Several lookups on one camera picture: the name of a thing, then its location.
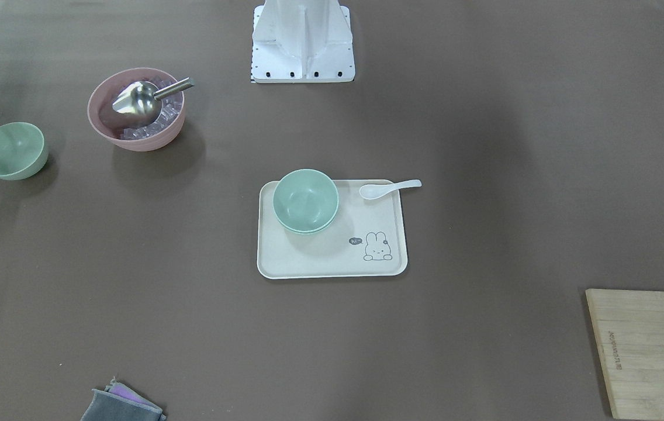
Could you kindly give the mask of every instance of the bowl rim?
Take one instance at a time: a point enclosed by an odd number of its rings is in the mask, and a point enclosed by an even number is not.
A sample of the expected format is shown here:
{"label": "bowl rim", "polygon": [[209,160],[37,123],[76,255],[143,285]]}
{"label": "bowl rim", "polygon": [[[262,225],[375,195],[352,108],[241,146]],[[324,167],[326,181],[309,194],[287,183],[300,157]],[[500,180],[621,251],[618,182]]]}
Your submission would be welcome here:
{"label": "bowl rim", "polygon": [[44,133],[41,131],[40,128],[36,127],[36,125],[34,125],[33,123],[28,123],[28,122],[4,123],[4,125],[0,126],[0,129],[5,127],[5,126],[16,126],[16,125],[25,125],[25,126],[32,127],[33,129],[35,129],[39,133],[39,135],[41,135],[41,149],[39,150],[38,155],[36,155],[33,158],[33,160],[31,160],[30,163],[28,165],[26,165],[25,167],[23,167],[21,170],[17,170],[15,172],[9,172],[9,173],[6,173],[6,174],[0,174],[0,178],[19,175],[23,171],[28,170],[28,168],[32,167],[33,165],[35,165],[38,162],[39,158],[44,154],[44,150],[46,149],[46,138],[44,138]]}
{"label": "bowl rim", "polygon": [[108,141],[110,141],[110,142],[112,142],[112,143],[116,141],[116,142],[122,142],[122,143],[137,144],[137,143],[141,143],[143,140],[152,140],[153,137],[158,136],[159,134],[161,134],[161,133],[163,133],[164,131],[166,131],[169,127],[171,127],[172,125],[174,125],[174,123],[177,122],[177,118],[179,118],[179,116],[184,112],[184,109],[185,109],[185,106],[186,106],[186,95],[185,95],[183,92],[180,92],[180,94],[182,94],[182,109],[179,110],[179,114],[177,114],[177,117],[174,118],[174,120],[172,120],[172,122],[171,122],[169,125],[167,125],[166,127],[164,127],[163,130],[161,130],[160,132],[156,133],[156,134],[153,135],[153,136],[148,136],[147,138],[143,138],[143,139],[119,139],[119,138],[115,138],[115,137],[108,136],[108,135],[105,134],[105,133],[102,133],[102,131],[100,131],[100,130],[96,127],[96,125],[94,125],[94,122],[93,122],[92,119],[91,119],[91,102],[92,102],[92,100],[94,99],[94,95],[95,95],[95,94],[97,93],[97,91],[98,91],[98,90],[104,85],[104,83],[106,83],[106,82],[108,82],[109,80],[111,80],[111,79],[117,77],[117,76],[120,75],[120,74],[124,74],[124,73],[128,73],[128,72],[132,72],[132,71],[135,71],[135,70],[155,70],[156,72],[159,72],[159,73],[162,73],[162,74],[167,75],[168,77],[170,77],[170,78],[173,79],[174,81],[178,81],[178,79],[175,78],[174,75],[170,74],[169,72],[166,72],[165,70],[156,69],[155,67],[132,67],[131,69],[125,69],[125,70],[121,70],[121,71],[119,71],[119,72],[116,72],[115,74],[110,75],[110,77],[107,77],[107,78],[104,79],[101,83],[99,83],[99,84],[96,86],[96,88],[91,92],[91,96],[88,98],[88,104],[87,104],[87,107],[86,107],[86,109],[85,109],[85,112],[86,112],[86,116],[88,117],[88,123],[91,124],[91,127],[94,129],[94,131],[96,131],[97,134],[103,136],[106,140],[108,140]]}
{"label": "bowl rim", "polygon": [[[288,176],[295,174],[297,172],[313,172],[318,175],[321,175],[326,181],[329,181],[329,183],[334,187],[334,194],[335,194],[335,207],[334,207],[334,212],[332,213],[332,216],[330,216],[329,220],[326,221],[322,226],[317,227],[316,229],[310,229],[310,230],[300,230],[300,229],[293,229],[292,227],[287,226],[283,220],[278,216],[278,211],[275,209],[274,205],[274,197],[275,194],[278,192],[278,187],[281,183],[283,183],[283,180],[286,179]],[[332,221],[334,220],[335,216],[337,216],[337,211],[340,210],[340,190],[337,189],[337,185],[335,185],[334,181],[325,173],[319,171],[319,170],[314,170],[313,168],[300,168],[299,170],[295,171],[290,171],[286,175],[283,176],[278,181],[278,186],[275,187],[275,191],[272,193],[272,213],[275,214],[275,219],[278,220],[278,222],[284,226],[286,229],[289,229],[289,231],[295,232],[297,234],[314,234],[315,232],[320,232],[322,229],[325,229],[325,227],[329,226],[332,224]]]}

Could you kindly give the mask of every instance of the wooden cutting board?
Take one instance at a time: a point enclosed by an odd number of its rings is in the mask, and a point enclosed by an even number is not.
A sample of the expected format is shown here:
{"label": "wooden cutting board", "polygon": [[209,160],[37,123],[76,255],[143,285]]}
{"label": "wooden cutting board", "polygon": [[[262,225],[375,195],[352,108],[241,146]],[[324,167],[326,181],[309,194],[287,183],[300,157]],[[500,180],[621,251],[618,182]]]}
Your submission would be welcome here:
{"label": "wooden cutting board", "polygon": [[664,420],[664,292],[588,289],[613,417]]}

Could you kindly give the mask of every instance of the plastic spoon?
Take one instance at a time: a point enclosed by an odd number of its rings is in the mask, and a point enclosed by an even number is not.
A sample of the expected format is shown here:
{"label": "plastic spoon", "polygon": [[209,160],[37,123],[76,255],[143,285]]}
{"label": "plastic spoon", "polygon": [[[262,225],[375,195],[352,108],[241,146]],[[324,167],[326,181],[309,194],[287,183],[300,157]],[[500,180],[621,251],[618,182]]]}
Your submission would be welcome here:
{"label": "plastic spoon", "polygon": [[359,192],[361,193],[361,197],[364,199],[373,200],[378,199],[383,195],[390,194],[394,190],[420,186],[423,186],[423,184],[420,183],[420,180],[400,181],[399,183],[395,184],[366,184],[361,186],[361,190],[359,190]]}
{"label": "plastic spoon", "polygon": [[111,106],[104,104],[99,111],[101,122],[111,130],[137,129],[158,120],[163,103],[161,99],[194,86],[188,77],[163,89],[152,82],[134,82],[124,88]]}

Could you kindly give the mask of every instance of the white spoon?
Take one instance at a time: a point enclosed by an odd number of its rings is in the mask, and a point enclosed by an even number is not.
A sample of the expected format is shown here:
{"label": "white spoon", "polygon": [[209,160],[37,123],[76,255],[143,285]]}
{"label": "white spoon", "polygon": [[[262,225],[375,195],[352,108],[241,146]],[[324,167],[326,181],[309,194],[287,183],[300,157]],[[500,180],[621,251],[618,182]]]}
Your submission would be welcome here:
{"label": "white spoon", "polygon": [[394,190],[405,189],[407,187],[420,187],[423,186],[420,180],[407,180],[400,181],[395,184],[366,184],[361,186],[361,197],[367,200],[378,199],[383,195],[390,194]]}

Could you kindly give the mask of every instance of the mint green bowl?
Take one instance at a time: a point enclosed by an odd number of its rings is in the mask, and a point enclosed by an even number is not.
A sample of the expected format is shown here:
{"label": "mint green bowl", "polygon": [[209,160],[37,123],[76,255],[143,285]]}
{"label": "mint green bowl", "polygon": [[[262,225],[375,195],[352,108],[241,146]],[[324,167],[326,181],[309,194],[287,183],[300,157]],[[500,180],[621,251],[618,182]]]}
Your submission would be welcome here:
{"label": "mint green bowl", "polygon": [[337,215],[340,194],[325,173],[296,170],[275,187],[272,208],[278,221],[298,234],[319,232]]}
{"label": "mint green bowl", "polygon": [[0,126],[0,178],[22,180],[37,173],[49,157],[44,135],[31,123]]}

